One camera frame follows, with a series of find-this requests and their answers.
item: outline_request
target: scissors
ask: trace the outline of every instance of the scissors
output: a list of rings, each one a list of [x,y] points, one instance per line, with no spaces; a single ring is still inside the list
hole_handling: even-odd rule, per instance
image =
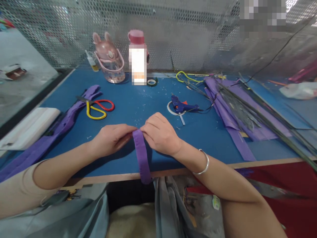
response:
[[[86,98],[83,98],[81,96],[76,96],[76,98],[82,102],[85,102],[86,105],[87,105],[87,111],[86,111],[86,114],[89,118],[93,119],[93,120],[101,120],[101,119],[104,119],[106,116],[107,116],[107,113],[100,110],[100,109],[97,109],[95,107],[93,107],[92,105],[93,104],[98,104],[102,109],[104,109],[105,111],[113,111],[115,109],[115,105],[113,104],[113,102],[111,102],[110,100],[104,100],[104,99],[101,99],[101,100],[96,100],[96,101],[90,101]],[[111,103],[112,107],[111,108],[105,108],[100,102],[109,102]],[[101,117],[93,117],[92,115],[90,115],[90,109],[93,109],[95,111],[98,111],[98,112],[101,112],[103,115]]]

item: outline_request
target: metal mesh panel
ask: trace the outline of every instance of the metal mesh panel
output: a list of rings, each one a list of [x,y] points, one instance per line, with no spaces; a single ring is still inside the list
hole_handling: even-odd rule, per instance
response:
[[[241,38],[237,0],[3,0],[0,7],[55,68],[89,68],[92,33],[108,31],[125,61],[127,33],[140,29],[149,70],[252,73],[266,65],[288,38],[311,19],[316,2],[286,1],[286,34]],[[297,34],[265,72],[289,76],[317,56],[316,19]]]

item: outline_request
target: pink object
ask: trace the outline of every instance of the pink object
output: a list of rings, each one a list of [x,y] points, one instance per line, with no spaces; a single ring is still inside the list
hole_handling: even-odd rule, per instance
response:
[[[101,66],[101,70],[110,83],[120,83],[125,79],[123,71],[124,60],[120,51],[113,44],[110,34],[105,32],[105,40],[94,32],[93,43],[96,45],[95,55]]]
[[[144,40],[144,33],[141,30],[131,30],[128,33],[128,38],[130,41],[130,45],[144,45],[146,48],[145,40]],[[150,60],[150,54],[146,49],[146,63],[148,64]]]
[[[305,80],[310,79],[311,77],[316,77],[316,75],[317,75],[317,60],[307,65],[305,68],[300,70],[294,76],[288,78],[288,80],[294,83],[301,83]]]

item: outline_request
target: plastic bag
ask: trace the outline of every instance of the plastic bag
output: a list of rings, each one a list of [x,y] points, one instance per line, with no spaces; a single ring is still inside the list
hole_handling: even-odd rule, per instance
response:
[[[317,97],[317,82],[302,82],[299,84],[289,84],[279,89],[287,98],[312,99]]]

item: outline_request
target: blue work surface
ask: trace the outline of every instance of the blue work surface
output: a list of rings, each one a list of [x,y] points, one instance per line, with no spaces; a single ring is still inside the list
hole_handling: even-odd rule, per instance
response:
[[[311,127],[300,117],[299,113],[313,127],[317,127],[317,99],[298,100],[285,97],[279,88],[282,86],[263,81],[267,87],[263,87],[259,82],[251,80],[248,86],[253,92],[261,97],[270,107],[277,111],[286,121],[296,129],[311,129]]]
[[[185,126],[182,125],[178,116],[173,116],[168,112],[166,106],[171,100],[171,93],[178,96],[180,101],[187,101],[192,105],[198,104],[201,109],[208,108],[211,104],[204,96],[189,90],[176,79],[159,78],[158,85],[155,87],[133,86],[131,77],[127,83],[111,84],[105,80],[102,72],[75,70],[42,104],[42,107],[55,107],[65,112],[75,102],[76,95],[81,95],[84,89],[95,84],[100,85],[100,91],[103,92],[103,95],[97,99],[113,101],[115,110],[108,112],[108,116],[103,120],[92,120],[87,117],[84,108],[79,113],[70,132],[43,159],[52,158],[92,140],[105,125],[126,123],[139,128],[152,114],[160,112],[169,120],[178,136],[194,147],[203,149],[207,154],[226,164],[244,162],[213,108],[203,113],[186,113],[183,116]],[[95,111],[92,111],[92,115],[100,116]],[[258,161],[297,157],[279,140],[248,142],[248,145]],[[147,149],[151,171],[184,167],[173,158],[151,150],[148,145]],[[75,177],[138,172],[134,143],[131,140],[119,152],[98,159],[79,171]]]

